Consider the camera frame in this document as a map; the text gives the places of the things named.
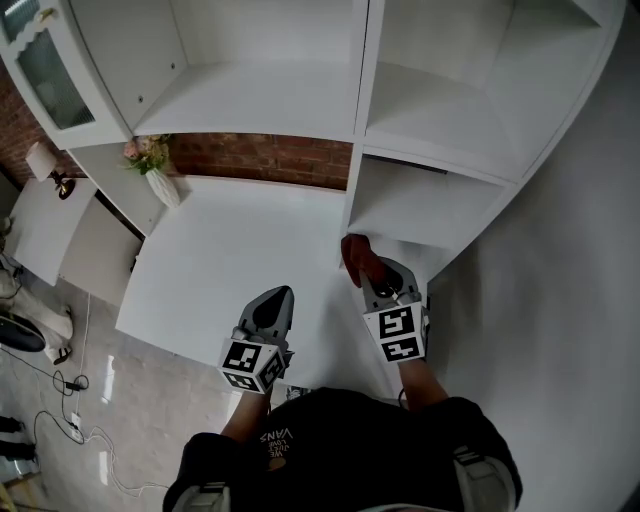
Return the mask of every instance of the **power strip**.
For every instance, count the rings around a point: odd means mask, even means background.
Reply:
[[[71,434],[71,437],[73,437],[77,442],[83,443],[84,436],[82,435],[82,432],[80,432],[80,428],[82,426],[80,415],[72,412],[71,423],[72,425],[69,425],[69,433]]]

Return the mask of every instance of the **black t-shirt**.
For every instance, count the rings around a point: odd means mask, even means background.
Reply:
[[[458,470],[454,452],[462,455]],[[411,413],[325,388],[276,408],[244,446],[217,434],[194,436],[164,510],[173,511],[188,489],[221,493],[227,487],[232,512],[392,504],[459,511],[460,462],[484,457],[504,464],[519,500],[522,487],[507,445],[472,402],[451,398]]]

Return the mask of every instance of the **shelf compartment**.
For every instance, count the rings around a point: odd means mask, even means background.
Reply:
[[[386,2],[365,142],[518,181],[569,115],[604,45],[615,9],[598,10],[599,24],[581,7]]]
[[[72,3],[136,135],[353,139],[367,0]]]
[[[227,131],[350,140],[348,75],[346,64],[326,62],[194,66],[169,86],[134,133]]]
[[[362,159],[349,231],[453,250],[504,188],[403,162]]]

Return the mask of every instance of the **white tabletop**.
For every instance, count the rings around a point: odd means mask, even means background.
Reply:
[[[216,365],[245,305],[289,285],[295,356],[284,381],[392,397],[395,365],[370,339],[361,292],[338,267],[344,194],[249,180],[189,179],[146,240],[117,328]]]
[[[77,179],[73,193],[63,201],[53,179],[30,179],[11,212],[13,227],[5,253],[55,286],[67,248],[96,190],[89,179]]]

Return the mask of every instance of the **lamp shade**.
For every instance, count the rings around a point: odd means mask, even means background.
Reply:
[[[39,142],[29,148],[26,161],[38,181],[46,180],[56,167],[56,157],[51,154],[44,144]]]

